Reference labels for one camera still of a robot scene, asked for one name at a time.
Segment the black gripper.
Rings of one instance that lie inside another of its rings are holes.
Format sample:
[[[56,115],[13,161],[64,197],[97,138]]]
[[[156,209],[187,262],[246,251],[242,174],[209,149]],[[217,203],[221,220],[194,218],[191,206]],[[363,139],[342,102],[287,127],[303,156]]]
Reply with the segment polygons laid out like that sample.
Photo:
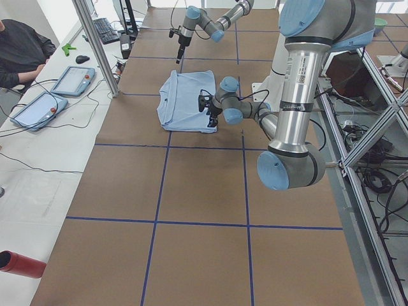
[[[209,116],[207,127],[216,128],[218,125],[218,116],[222,113],[222,107],[216,106],[214,103],[217,100],[214,96],[206,90],[201,90],[198,96],[198,109],[199,112],[203,112],[207,109],[207,115]]]
[[[180,45],[176,58],[176,63],[179,64],[184,56],[185,48],[191,43],[191,30],[184,26],[179,27],[178,29],[171,28],[169,37],[172,38],[174,35],[178,35],[178,43]]]

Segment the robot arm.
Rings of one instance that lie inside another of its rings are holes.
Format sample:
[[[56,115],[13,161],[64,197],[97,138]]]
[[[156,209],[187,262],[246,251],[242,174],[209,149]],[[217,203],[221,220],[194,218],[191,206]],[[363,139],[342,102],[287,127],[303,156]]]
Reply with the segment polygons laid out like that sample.
[[[180,45],[176,63],[180,63],[185,49],[190,45],[196,26],[205,31],[210,39],[219,42],[224,37],[224,32],[233,23],[251,12],[253,5],[254,1],[251,0],[236,1],[236,5],[216,21],[212,20],[204,9],[189,6],[186,10],[183,24],[178,28],[170,28],[169,37],[172,38],[175,34],[178,35],[178,43]]]
[[[288,59],[278,113],[265,102],[245,102],[238,82],[226,77],[213,95],[200,95],[198,109],[209,126],[223,115],[228,124],[255,120],[270,143],[257,161],[258,175],[269,189],[311,186],[324,175],[320,152],[306,141],[317,80],[331,52],[368,45],[374,35],[375,1],[287,1],[279,17]]]

